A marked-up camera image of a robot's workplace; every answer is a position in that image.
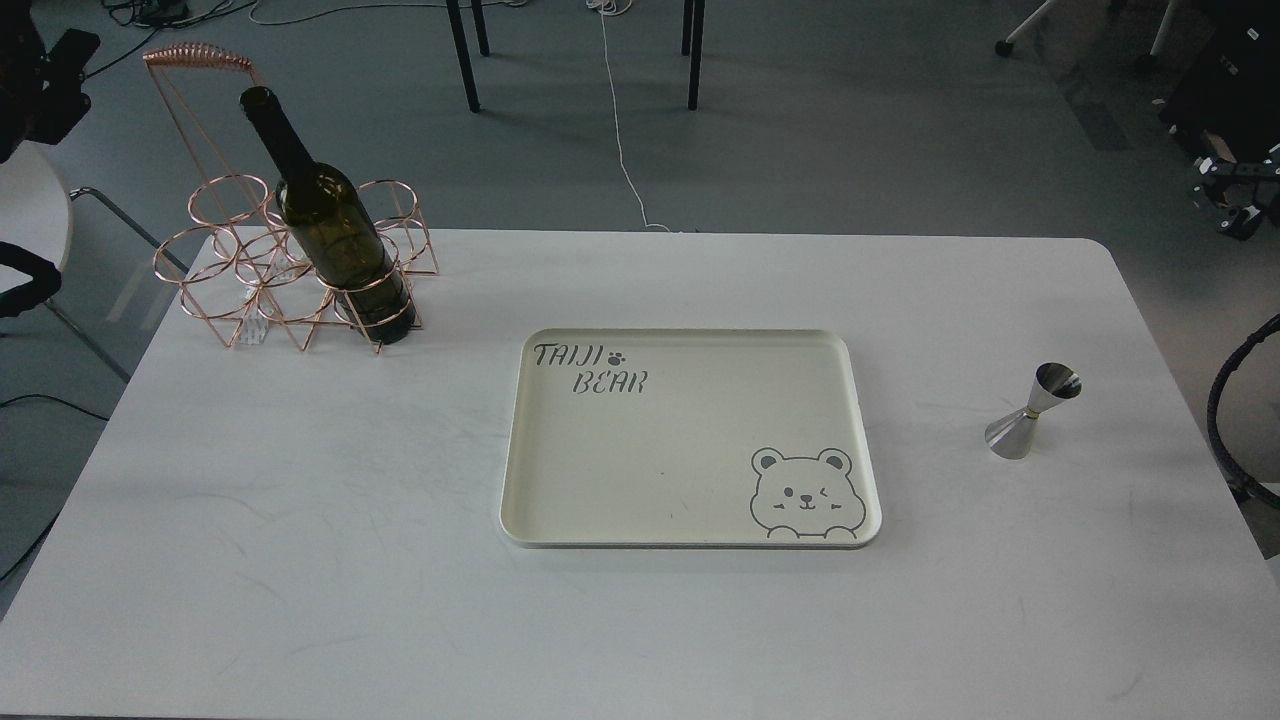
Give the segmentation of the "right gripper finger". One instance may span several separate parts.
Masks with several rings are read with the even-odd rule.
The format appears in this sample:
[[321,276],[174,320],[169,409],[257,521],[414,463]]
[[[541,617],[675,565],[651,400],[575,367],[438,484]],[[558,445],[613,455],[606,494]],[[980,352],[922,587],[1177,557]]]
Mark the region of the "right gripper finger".
[[1194,163],[1194,205],[1207,213],[1220,234],[1249,240],[1262,224],[1279,224],[1279,146],[1261,161],[1231,161],[1215,155]]

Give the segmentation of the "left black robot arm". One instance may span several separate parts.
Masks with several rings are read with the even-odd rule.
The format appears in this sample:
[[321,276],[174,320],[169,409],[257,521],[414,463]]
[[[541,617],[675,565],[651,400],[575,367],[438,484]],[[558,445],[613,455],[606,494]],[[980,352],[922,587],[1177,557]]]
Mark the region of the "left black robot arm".
[[[32,19],[32,1],[1,3],[1,160],[24,142],[56,145],[83,119],[91,100],[82,91],[84,67],[100,47],[96,33],[67,29],[50,47]],[[1,315],[19,316],[61,288],[61,272],[47,259],[1,242],[1,263],[28,277],[3,291]]]

